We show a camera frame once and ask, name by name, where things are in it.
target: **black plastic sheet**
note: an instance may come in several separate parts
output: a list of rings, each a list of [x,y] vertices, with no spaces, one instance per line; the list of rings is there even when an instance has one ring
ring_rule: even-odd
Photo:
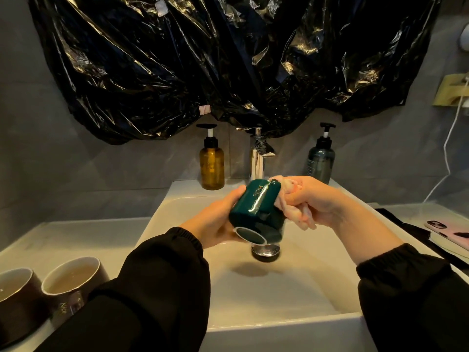
[[[166,139],[200,117],[295,130],[405,103],[440,0],[29,0],[73,116],[111,144]]]

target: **charging cable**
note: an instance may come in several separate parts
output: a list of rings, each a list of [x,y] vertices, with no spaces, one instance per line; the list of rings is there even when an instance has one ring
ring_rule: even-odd
[[[465,91],[466,88],[467,88],[467,85],[469,84],[469,76],[466,75],[466,77],[465,77],[464,79],[465,79],[465,81],[466,81],[466,84],[464,85],[464,88],[462,89],[462,93],[464,93],[464,91]],[[446,151],[446,146],[448,145],[449,138],[451,137],[451,133],[453,132],[454,125],[455,125],[456,122],[458,121],[459,112],[460,112],[460,110],[461,110],[463,98],[464,98],[464,96],[461,96],[460,99],[459,99],[458,109],[456,110],[456,115],[455,115],[455,117],[454,117],[453,124],[451,125],[451,128],[449,129],[448,136],[446,137],[445,144],[443,145],[443,152],[444,152],[444,154],[445,154],[445,163],[446,163],[446,169],[447,169],[447,171],[448,171],[448,174],[446,174],[443,178],[441,178],[441,180],[433,187],[433,189],[431,189],[431,191],[428,193],[427,197],[426,197],[425,200],[422,202],[422,204],[425,204],[425,203],[427,202],[427,200],[430,198],[430,196],[433,194],[433,192],[437,189],[437,187],[440,186],[440,184],[441,184],[442,182],[444,182],[445,179],[451,175],[451,169],[450,169],[449,163],[448,163],[448,153],[447,153],[447,151]],[[466,107],[467,102],[468,102],[467,100],[464,101],[464,107]]]

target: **shampoo bottle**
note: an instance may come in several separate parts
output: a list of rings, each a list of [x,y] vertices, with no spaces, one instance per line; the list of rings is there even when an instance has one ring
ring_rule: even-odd
[[[324,135],[318,139],[316,147],[309,150],[306,173],[325,184],[329,184],[335,159],[335,152],[331,149],[332,140],[329,137],[329,130],[331,127],[335,128],[335,124],[321,122],[320,125],[324,127]]]
[[[218,140],[213,136],[213,129],[217,125],[203,123],[197,127],[208,130],[207,138],[203,141],[200,151],[200,173],[202,187],[207,190],[218,190],[225,186],[225,156],[218,147]]]

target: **person's left hand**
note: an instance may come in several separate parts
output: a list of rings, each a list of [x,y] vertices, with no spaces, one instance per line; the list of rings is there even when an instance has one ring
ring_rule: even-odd
[[[222,200],[215,201],[179,227],[197,237],[204,249],[223,241],[245,242],[233,231],[233,226],[228,221],[231,209],[245,190],[246,185],[232,190]]]

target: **amber bottle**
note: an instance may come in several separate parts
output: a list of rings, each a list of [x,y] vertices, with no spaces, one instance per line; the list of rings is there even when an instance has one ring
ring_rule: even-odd
[[[200,173],[202,187],[207,190],[218,190],[225,186],[225,156],[218,147],[218,140],[213,136],[214,124],[198,124],[197,127],[208,130],[204,147],[200,151]]]

